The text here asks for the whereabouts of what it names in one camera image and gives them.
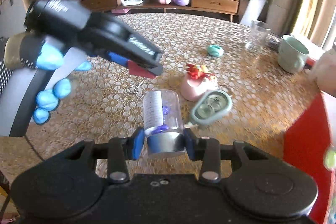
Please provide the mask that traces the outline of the blue gloved hand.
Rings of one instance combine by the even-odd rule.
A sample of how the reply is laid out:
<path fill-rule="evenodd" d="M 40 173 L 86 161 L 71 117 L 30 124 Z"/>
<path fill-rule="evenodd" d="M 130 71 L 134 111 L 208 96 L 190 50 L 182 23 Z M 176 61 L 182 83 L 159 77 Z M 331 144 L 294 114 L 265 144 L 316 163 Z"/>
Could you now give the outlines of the blue gloved hand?
<path fill-rule="evenodd" d="M 60 69 L 64 76 L 63 79 L 56 77 L 52 88 L 37 94 L 37 107 L 33 113 L 33 120 L 36 124 L 44 124 L 49 121 L 50 112 L 58 107 L 60 100 L 71 93 L 71 82 L 66 77 L 73 71 L 89 71 L 92 66 L 87 61 L 87 56 L 77 48 L 71 48 L 66 55 L 63 55 L 57 48 L 48 44 L 42 46 L 36 65 L 45 71 Z"/>

